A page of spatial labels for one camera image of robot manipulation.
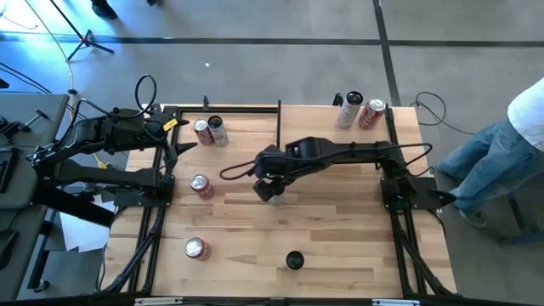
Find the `grey desk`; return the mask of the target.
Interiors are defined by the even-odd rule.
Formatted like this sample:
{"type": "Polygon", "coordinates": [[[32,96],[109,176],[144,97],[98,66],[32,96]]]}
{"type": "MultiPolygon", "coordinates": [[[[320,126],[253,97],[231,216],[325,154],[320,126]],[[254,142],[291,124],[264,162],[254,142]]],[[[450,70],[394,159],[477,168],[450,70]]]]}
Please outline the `grey desk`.
{"type": "Polygon", "coordinates": [[[22,209],[31,203],[37,175],[26,158],[38,146],[52,142],[68,102],[66,94],[0,94],[0,116],[9,122],[29,123],[31,129],[16,133],[10,144],[0,137],[0,147],[19,150],[8,187],[0,193],[0,210],[22,209]]]}
{"type": "Polygon", "coordinates": [[[0,269],[0,302],[15,300],[47,213],[44,206],[0,211],[0,230],[18,233],[7,265],[0,269]]]}

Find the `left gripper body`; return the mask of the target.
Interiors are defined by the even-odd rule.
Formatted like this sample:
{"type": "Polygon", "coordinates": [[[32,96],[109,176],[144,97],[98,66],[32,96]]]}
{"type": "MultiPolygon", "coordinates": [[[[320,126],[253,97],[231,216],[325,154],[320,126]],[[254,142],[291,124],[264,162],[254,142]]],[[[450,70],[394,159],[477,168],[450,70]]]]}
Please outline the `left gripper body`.
{"type": "Polygon", "coordinates": [[[173,118],[177,119],[174,115],[167,114],[162,111],[159,105],[153,105],[149,112],[148,117],[144,119],[145,130],[147,134],[153,138],[164,150],[164,160],[170,160],[172,158],[170,145],[167,141],[168,132],[163,130],[163,125],[173,118]]]}

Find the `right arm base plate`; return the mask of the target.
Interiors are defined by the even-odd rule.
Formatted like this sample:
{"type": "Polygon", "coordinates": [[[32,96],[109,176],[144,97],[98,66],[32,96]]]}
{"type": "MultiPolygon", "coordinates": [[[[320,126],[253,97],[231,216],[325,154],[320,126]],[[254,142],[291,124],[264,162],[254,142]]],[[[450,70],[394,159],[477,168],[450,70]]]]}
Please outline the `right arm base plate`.
{"type": "Polygon", "coordinates": [[[382,177],[380,186],[383,205],[388,210],[436,210],[456,200],[450,192],[438,190],[432,177],[382,177]]]}

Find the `red soda can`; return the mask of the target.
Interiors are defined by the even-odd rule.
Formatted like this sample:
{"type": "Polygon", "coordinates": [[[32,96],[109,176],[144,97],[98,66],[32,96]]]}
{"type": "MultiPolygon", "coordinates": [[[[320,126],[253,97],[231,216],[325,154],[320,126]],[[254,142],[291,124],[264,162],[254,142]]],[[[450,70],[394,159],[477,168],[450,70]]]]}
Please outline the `red soda can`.
{"type": "Polygon", "coordinates": [[[211,247],[202,238],[192,237],[186,241],[184,252],[188,258],[206,260],[211,252],[211,247]]]}

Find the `white paper sheet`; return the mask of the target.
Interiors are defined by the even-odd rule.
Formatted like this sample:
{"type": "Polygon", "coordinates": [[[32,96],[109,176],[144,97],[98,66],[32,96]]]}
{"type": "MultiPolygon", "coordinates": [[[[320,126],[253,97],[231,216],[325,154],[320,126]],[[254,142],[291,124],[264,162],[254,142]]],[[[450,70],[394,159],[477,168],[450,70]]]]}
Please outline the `white paper sheet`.
{"type": "Polygon", "coordinates": [[[69,214],[60,213],[62,233],[67,251],[79,253],[101,249],[109,239],[110,228],[94,224],[69,214]]]}

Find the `black desk clamp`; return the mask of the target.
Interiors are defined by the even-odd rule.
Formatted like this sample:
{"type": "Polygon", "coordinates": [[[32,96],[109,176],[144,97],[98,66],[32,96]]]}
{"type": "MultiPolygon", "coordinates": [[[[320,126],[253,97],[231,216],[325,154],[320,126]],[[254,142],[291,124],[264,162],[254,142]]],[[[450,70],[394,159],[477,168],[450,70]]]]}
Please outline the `black desk clamp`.
{"type": "Polygon", "coordinates": [[[18,132],[28,133],[31,131],[30,125],[34,123],[37,119],[49,119],[43,111],[35,109],[37,113],[32,119],[28,122],[19,122],[19,121],[8,121],[5,117],[0,116],[0,136],[3,136],[5,139],[10,140],[18,132]]]}

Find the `black computer mouse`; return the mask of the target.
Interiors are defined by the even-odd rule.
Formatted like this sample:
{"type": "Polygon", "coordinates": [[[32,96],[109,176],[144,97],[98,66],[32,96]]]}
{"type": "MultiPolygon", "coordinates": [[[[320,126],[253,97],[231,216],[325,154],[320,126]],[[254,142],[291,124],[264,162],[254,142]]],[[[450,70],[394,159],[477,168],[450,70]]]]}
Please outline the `black computer mouse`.
{"type": "Polygon", "coordinates": [[[0,230],[0,270],[8,265],[18,234],[13,229],[0,230]]]}

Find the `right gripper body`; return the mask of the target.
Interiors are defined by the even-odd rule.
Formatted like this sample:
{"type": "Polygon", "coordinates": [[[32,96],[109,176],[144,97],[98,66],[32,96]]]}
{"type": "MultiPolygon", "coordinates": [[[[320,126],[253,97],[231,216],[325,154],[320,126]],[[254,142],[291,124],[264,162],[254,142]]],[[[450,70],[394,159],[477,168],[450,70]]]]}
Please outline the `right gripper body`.
{"type": "Polygon", "coordinates": [[[254,175],[258,179],[282,179],[285,182],[292,182],[293,154],[279,150],[276,146],[268,146],[260,151],[254,160],[254,175]]]}

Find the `white slim can black lid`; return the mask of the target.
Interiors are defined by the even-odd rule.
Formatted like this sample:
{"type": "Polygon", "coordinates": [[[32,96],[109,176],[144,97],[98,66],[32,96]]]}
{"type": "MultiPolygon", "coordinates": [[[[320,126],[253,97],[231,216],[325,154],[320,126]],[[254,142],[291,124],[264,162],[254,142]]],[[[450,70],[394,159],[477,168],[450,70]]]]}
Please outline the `white slim can black lid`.
{"type": "Polygon", "coordinates": [[[363,102],[363,95],[358,91],[351,91],[343,96],[343,105],[337,117],[336,127],[341,129],[350,128],[363,102]]]}

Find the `wooden shelf black frame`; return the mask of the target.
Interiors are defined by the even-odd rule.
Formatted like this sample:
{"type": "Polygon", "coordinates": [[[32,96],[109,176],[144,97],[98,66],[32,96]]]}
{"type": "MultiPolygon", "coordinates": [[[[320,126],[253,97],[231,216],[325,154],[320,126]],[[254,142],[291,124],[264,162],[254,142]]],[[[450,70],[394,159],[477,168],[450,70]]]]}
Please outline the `wooden shelf black frame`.
{"type": "Polygon", "coordinates": [[[374,143],[389,140],[382,117],[371,130],[361,129],[357,122],[348,129],[336,126],[341,108],[332,105],[283,105],[280,119],[280,147],[305,137],[329,139],[334,143],[374,143]]]}

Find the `red Fanta strawberry can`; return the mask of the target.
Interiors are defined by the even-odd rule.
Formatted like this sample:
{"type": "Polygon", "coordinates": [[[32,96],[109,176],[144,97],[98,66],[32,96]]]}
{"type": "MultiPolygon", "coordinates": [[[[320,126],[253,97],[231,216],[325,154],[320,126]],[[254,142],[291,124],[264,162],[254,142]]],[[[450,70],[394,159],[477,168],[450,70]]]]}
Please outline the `red Fanta strawberry can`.
{"type": "Polygon", "coordinates": [[[213,185],[204,174],[196,174],[190,181],[190,188],[203,200],[210,200],[215,196],[213,185]]]}

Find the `black desk beam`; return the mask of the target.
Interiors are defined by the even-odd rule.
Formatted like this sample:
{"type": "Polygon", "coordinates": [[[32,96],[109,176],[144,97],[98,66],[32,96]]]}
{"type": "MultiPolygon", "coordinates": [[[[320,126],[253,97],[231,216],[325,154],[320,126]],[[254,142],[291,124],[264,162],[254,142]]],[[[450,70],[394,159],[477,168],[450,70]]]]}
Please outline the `black desk beam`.
{"type": "Polygon", "coordinates": [[[38,183],[33,197],[34,205],[44,205],[72,217],[85,221],[110,227],[115,214],[103,207],[93,204],[91,201],[83,200],[77,196],[66,193],[55,186],[38,183]]]}

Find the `black table frame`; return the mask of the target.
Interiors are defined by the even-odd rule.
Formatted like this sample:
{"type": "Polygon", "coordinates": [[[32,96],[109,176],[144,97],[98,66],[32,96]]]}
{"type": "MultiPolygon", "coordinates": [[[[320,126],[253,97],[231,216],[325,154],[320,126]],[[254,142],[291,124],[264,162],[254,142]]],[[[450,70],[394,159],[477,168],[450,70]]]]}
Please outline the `black table frame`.
{"type": "MultiPolygon", "coordinates": [[[[269,145],[285,149],[282,106],[164,107],[190,121],[187,131],[170,130],[168,142],[198,145],[172,170],[169,207],[129,207],[115,219],[105,251],[106,283],[86,304],[133,306],[136,298],[179,297],[184,304],[177,306],[372,306],[372,299],[390,298],[428,306],[458,299],[438,209],[386,209],[377,164],[335,164],[287,186],[284,206],[261,201],[253,190],[258,179],[249,172],[269,145]],[[224,147],[201,144],[193,130],[195,120],[211,116],[224,121],[224,147]],[[190,188],[196,174],[210,179],[212,199],[190,188]],[[192,237],[210,245],[206,260],[185,255],[192,237]],[[286,266],[291,251],[304,256],[299,270],[286,266]]],[[[382,117],[386,141],[405,146],[411,174],[431,177],[431,145],[422,141],[416,112],[389,106],[382,117]]]]}

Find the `Celsius Tropical Vibe can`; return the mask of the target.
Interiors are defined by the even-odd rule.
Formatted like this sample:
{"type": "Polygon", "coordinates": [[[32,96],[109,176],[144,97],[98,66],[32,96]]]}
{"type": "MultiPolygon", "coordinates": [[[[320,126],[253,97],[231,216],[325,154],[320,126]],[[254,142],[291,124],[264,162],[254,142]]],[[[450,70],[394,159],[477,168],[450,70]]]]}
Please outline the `Celsius Tropical Vibe can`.
{"type": "Polygon", "coordinates": [[[290,270],[299,270],[304,265],[304,256],[299,251],[291,251],[286,255],[286,266],[290,270]]]}

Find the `red Coca-Cola can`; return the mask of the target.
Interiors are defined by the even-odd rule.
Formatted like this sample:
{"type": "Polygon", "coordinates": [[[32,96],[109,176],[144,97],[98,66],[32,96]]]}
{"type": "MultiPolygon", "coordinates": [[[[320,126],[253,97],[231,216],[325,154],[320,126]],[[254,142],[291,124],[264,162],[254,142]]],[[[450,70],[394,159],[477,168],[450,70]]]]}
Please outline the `red Coca-Cola can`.
{"type": "Polygon", "coordinates": [[[209,129],[207,120],[197,119],[194,122],[193,130],[196,134],[196,137],[202,145],[213,145],[214,140],[209,129]]]}
{"type": "Polygon", "coordinates": [[[377,121],[382,117],[386,110],[386,103],[381,99],[371,99],[365,103],[359,117],[359,126],[362,129],[373,129],[377,121]]]}

